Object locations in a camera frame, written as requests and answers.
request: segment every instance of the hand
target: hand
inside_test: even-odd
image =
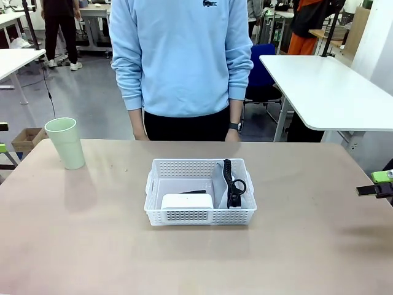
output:
[[[74,9],[74,16],[77,20],[80,20],[82,18],[82,16],[80,15],[79,9]]]
[[[141,140],[141,141],[150,141],[150,139],[147,137],[145,131],[141,133],[134,133],[135,140]]]
[[[232,142],[232,143],[240,142],[238,131],[235,129],[229,129],[227,136],[225,137],[225,141]]]

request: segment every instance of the person in blue sweatshirt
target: person in blue sweatshirt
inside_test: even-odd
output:
[[[246,0],[113,0],[109,31],[136,140],[239,141]]]

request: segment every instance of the basket handle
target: basket handle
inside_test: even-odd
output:
[[[250,173],[248,173],[247,170],[246,170],[246,174],[247,174],[248,188],[250,189],[251,194],[254,195],[254,186],[252,185]]]
[[[152,185],[153,179],[152,179],[152,172],[150,171],[149,174],[147,175],[147,181],[146,181],[146,195],[149,194],[149,189],[150,186]]]

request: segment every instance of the light blue sweatshirt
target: light blue sweatshirt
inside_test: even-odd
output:
[[[110,34],[127,110],[196,117],[244,99],[246,0],[113,0]]]

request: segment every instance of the sweatshirt cuff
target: sweatshirt cuff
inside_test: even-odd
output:
[[[123,96],[125,107],[127,111],[133,111],[134,109],[142,108],[142,96]]]
[[[246,96],[246,88],[229,86],[229,99],[230,100],[244,100]]]

